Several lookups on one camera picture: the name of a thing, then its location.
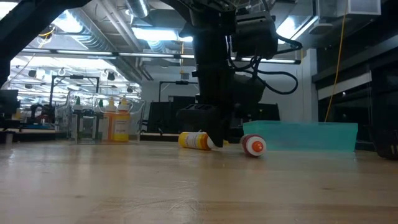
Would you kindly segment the yellow food colour bottle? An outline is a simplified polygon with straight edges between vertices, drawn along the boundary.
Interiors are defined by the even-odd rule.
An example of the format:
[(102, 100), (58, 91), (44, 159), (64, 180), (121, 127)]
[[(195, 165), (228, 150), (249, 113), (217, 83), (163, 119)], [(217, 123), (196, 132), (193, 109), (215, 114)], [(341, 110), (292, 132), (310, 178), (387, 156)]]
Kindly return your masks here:
[(129, 103), (124, 96), (118, 105), (118, 114), (114, 117), (114, 140), (127, 142), (129, 140)]
[(205, 132), (182, 132), (178, 144), (183, 148), (209, 151), (218, 148)]

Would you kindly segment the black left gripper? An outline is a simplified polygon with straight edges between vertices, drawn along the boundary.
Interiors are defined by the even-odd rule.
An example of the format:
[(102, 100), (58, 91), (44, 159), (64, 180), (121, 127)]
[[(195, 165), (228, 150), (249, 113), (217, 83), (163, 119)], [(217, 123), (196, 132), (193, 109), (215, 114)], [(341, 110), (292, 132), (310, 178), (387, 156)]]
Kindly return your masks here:
[(231, 112), (222, 106), (191, 104), (177, 112), (177, 120), (214, 136), (214, 144), (223, 147), (228, 138)]

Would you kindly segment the white ceiling air unit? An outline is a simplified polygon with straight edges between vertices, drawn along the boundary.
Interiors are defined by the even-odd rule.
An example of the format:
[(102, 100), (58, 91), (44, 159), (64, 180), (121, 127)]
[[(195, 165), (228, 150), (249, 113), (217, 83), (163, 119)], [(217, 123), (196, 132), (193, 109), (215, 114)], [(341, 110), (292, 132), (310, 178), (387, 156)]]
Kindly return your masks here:
[(381, 15), (381, 0), (317, 0), (319, 14), (323, 17), (347, 15)]

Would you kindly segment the clear plastic container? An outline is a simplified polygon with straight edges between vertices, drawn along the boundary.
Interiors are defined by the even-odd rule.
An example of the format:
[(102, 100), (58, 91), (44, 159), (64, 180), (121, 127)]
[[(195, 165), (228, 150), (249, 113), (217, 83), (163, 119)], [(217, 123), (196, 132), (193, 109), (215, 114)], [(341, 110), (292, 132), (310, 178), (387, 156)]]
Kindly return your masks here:
[[(94, 108), (99, 100), (103, 100), (105, 108), (111, 97), (118, 108), (123, 97), (126, 97), (130, 109), (129, 140), (127, 142), (93, 139)], [(67, 139), (74, 144), (137, 144), (140, 141), (142, 120), (146, 102), (133, 95), (109, 95), (104, 93), (86, 93), (70, 91), (66, 102), (55, 108), (55, 132), (60, 139)]]

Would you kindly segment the teal plastic tray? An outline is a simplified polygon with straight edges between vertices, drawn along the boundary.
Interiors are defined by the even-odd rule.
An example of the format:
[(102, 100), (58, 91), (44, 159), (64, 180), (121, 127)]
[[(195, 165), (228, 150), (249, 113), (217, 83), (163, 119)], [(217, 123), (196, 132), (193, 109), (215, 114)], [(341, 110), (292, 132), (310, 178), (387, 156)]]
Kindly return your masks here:
[(353, 152), (358, 124), (251, 121), (243, 124), (244, 134), (258, 134), (270, 151)]

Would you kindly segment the row of black cabinets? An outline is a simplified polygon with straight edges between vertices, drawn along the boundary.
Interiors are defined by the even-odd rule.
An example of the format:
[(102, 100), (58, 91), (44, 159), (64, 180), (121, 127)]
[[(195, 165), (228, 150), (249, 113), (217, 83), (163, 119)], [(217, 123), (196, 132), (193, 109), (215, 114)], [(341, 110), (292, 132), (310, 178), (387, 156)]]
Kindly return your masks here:
[[(177, 134), (183, 131), (199, 131), (190, 125), (177, 121), (178, 110), (194, 104), (193, 96), (170, 96), (168, 102), (151, 102), (147, 121), (148, 133)], [(236, 113), (231, 123), (232, 128), (240, 128), (242, 123), (256, 120), (280, 121), (278, 104), (262, 104), (251, 110), (247, 116)]]

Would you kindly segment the black mesh basket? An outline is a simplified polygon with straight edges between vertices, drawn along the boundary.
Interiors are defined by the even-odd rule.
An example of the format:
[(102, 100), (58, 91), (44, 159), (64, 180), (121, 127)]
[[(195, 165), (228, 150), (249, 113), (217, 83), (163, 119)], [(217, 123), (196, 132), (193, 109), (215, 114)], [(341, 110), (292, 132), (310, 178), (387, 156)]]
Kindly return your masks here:
[(378, 156), (398, 161), (398, 129), (377, 128), (373, 139)]

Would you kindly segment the orange food colour bottle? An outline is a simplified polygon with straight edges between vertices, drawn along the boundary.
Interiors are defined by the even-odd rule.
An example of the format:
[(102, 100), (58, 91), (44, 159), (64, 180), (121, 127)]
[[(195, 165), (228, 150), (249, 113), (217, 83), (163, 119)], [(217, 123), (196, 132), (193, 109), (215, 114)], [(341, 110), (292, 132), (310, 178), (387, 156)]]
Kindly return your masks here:
[(108, 101), (108, 105), (105, 108), (104, 114), (104, 127), (105, 132), (103, 134), (103, 139), (105, 141), (112, 141), (113, 140), (113, 119), (117, 113), (117, 107), (114, 104), (114, 98), (111, 97)]

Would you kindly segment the long ceiling light bar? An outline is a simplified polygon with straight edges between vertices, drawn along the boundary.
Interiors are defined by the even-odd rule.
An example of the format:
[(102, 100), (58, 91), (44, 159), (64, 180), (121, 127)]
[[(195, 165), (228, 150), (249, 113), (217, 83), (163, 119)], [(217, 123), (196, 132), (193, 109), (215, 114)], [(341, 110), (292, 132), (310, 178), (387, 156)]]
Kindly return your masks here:
[[(141, 52), (101, 52), (101, 51), (87, 51), (87, 50), (58, 50), (58, 49), (37, 49), (37, 48), (25, 48), (22, 49), (19, 54), (52, 54), (52, 55), (74, 55), (74, 56), (87, 56), (87, 57), (99, 57), (99, 58), (116, 58), (116, 57), (139, 57), (139, 58), (173, 58), (173, 59), (195, 59), (194, 55), (190, 54), (164, 54), (164, 53), (141, 53)], [(251, 58), (243, 57), (238, 58), (231, 57), (233, 61), (237, 62), (249, 62)], [(277, 63), (277, 64), (294, 64), (298, 65), (301, 60), (297, 59), (261, 59), (261, 63)]]

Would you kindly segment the black metal gantry frame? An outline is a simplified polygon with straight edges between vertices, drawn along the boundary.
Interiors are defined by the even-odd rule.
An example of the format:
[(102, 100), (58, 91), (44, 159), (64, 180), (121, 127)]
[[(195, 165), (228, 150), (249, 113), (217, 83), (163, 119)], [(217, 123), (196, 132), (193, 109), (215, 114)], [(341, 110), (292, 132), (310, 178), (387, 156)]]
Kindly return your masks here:
[(162, 88), (162, 85), (166, 83), (166, 84), (176, 84), (176, 85), (198, 85), (197, 82), (188, 82), (188, 81), (183, 81), (183, 80), (179, 80), (179, 81), (160, 81), (159, 82), (159, 92), (158, 92), (158, 102), (161, 102), (161, 95), (162, 92), (166, 89)]
[(50, 87), (50, 96), (49, 96), (49, 105), (52, 106), (53, 102), (53, 89), (58, 85), (59, 82), (63, 81), (65, 78), (69, 78), (72, 80), (83, 80), (83, 79), (88, 79), (91, 81), (91, 79), (96, 80), (96, 84), (93, 83), (93, 85), (96, 87), (96, 93), (99, 92), (100, 88), (100, 78), (99, 77), (89, 77), (89, 76), (84, 76), (84, 75), (53, 75), (52, 76), (52, 81), (51, 81), (51, 87)]

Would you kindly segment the red food colour bottle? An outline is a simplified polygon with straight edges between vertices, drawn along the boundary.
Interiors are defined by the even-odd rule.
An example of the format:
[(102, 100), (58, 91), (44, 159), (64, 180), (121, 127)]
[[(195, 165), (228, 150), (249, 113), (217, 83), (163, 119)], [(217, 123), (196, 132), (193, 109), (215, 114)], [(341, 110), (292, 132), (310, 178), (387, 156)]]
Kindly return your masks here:
[(245, 134), (240, 139), (240, 145), (244, 153), (251, 157), (260, 157), (267, 151), (265, 139), (258, 134)]

